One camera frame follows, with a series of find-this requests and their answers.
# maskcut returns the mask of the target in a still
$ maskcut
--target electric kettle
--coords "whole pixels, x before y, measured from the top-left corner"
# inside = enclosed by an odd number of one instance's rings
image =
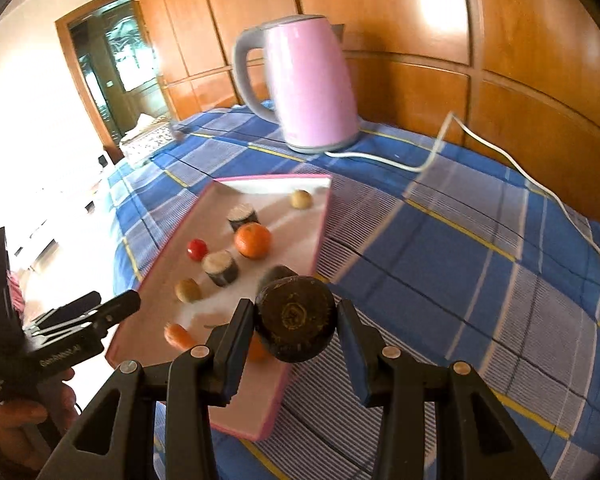
[[[234,46],[240,95],[258,117],[280,124],[285,142],[301,153],[331,152],[358,137],[358,113],[337,32],[324,16],[287,16],[248,28]],[[275,111],[256,97],[247,54],[264,49],[264,67]]]

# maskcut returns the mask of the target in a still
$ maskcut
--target plaid bedsheet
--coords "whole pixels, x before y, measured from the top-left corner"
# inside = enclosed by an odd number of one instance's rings
[[[211,178],[331,173],[317,272],[364,322],[424,362],[471,363],[556,479],[600,456],[600,258],[558,206],[520,174],[447,144],[423,174],[369,160],[301,155],[247,108],[195,115],[147,165],[119,163],[102,207],[115,244],[115,292],[138,287]],[[351,151],[417,165],[432,139],[363,122]],[[571,211],[600,246],[600,225]],[[369,479],[381,412],[354,397],[337,336],[295,365],[272,435],[214,432],[225,480]],[[426,407],[427,478],[435,477]],[[157,469],[164,426],[157,426]]]

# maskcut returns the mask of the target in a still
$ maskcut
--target round yellow fruit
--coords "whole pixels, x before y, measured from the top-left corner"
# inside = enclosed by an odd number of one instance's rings
[[[182,303],[193,303],[202,299],[202,291],[196,280],[188,278],[176,284],[176,296]]]
[[[311,193],[304,189],[296,189],[289,199],[291,200],[291,207],[295,209],[309,209],[314,203]]]

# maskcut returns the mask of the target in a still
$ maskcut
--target wooden wall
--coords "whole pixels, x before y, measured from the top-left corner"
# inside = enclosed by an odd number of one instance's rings
[[[360,114],[427,135],[453,110],[600,222],[600,30],[579,0],[140,0],[178,117],[239,101],[232,47],[296,13],[345,23]],[[251,76],[267,96],[262,53]],[[455,127],[449,140],[497,158]]]

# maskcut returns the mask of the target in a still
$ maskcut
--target white tray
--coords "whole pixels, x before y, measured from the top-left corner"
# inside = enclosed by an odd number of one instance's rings
[[[228,322],[241,298],[254,300],[258,280],[274,265],[312,275],[330,188],[331,177],[322,174],[220,178],[209,183],[142,280],[138,290],[141,308],[118,327],[106,354],[109,364],[117,367],[134,359],[149,366],[173,360],[178,351],[164,340],[167,322],[179,323],[197,342],[205,342],[211,332],[205,325]],[[296,189],[313,195],[311,209],[290,206],[288,196]],[[226,215],[239,203],[251,203],[260,223],[271,231],[271,250],[263,260],[249,260],[234,247],[234,232]],[[204,240],[211,252],[229,250],[240,269],[238,279],[225,288],[216,286],[201,264],[187,255],[187,244],[193,238]],[[176,298],[175,284],[183,278],[198,282],[202,300],[184,304]],[[248,440],[266,438],[273,428],[289,369],[289,364],[272,356],[259,363],[247,362],[231,404],[209,408],[212,427]]]

